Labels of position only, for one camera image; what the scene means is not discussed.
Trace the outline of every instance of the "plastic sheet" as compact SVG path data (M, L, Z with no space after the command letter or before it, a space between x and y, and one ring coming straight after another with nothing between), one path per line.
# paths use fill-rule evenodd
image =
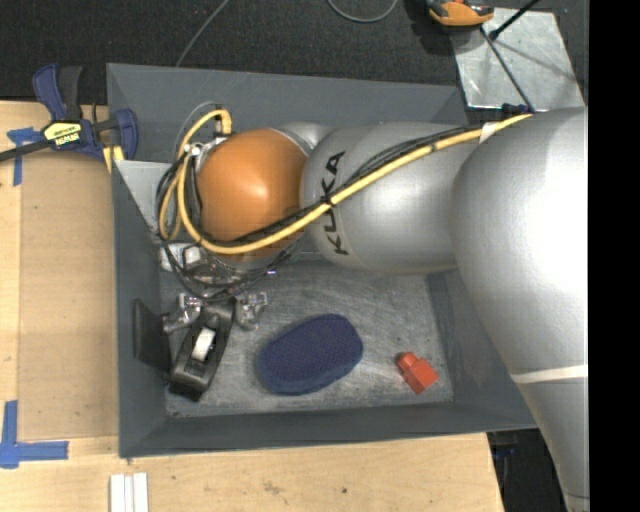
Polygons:
M493 19L483 25L484 31L489 34L516 12L495 9ZM452 34L451 41L468 106L500 108L504 103L527 104L480 30ZM493 45L536 111L584 106L552 13L526 12Z

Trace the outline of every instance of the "black carpet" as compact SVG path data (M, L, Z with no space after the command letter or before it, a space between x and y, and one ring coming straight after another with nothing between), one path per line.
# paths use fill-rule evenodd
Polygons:
M3 2L0 98L32 99L33 73L55 62L85 68L81 103L106 104L106 63L174 66L221 1ZM335 4L369 17L384 12L390 1ZM488 3L518 9L526 2ZM589 3L543 0L534 9L555 14L588 104ZM340 17L324 0L231 0L182 65L460 86L449 36L426 15L421 0L400 0L388 17L371 24ZM564 510L539 431L489 433L489 439L507 512Z

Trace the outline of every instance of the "blue sponge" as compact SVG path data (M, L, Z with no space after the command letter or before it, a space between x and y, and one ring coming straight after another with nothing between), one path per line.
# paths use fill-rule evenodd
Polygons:
M322 315L285 332L258 354L258 376L279 395L318 391L362 359L362 340L341 315Z

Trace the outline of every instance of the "gray bin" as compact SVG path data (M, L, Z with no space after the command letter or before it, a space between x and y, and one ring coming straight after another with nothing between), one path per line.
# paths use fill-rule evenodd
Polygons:
M112 173L120 456L535 427L457 271L417 279L354 272L324 261L304 240L295 261L256 285L268 291L271 303L261 326L249 333L234 328L212 387L199 402L170 394L162 372L134 357L133 301L168 312L180 288L160 268L157 243L125 177L130 166L148 166L156 174L158 165L166 166L194 108L207 101L222 104L237 131L292 121L334 127L392 120L466 125L457 89L129 65L107 71L110 110L131 108L141 137L136 162L122 162ZM365 344L362 361L319 392L270 395L253 370L258 349L319 312L340 312L354 323ZM405 350L425 357L440 374L421 395L411 392L395 367L394 357Z

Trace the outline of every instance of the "yellow label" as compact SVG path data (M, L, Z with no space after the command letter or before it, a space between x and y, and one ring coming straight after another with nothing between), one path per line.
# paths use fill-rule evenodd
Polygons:
M47 140L55 140L56 146L61 146L79 140L81 131L82 126L78 123L53 123L42 134Z

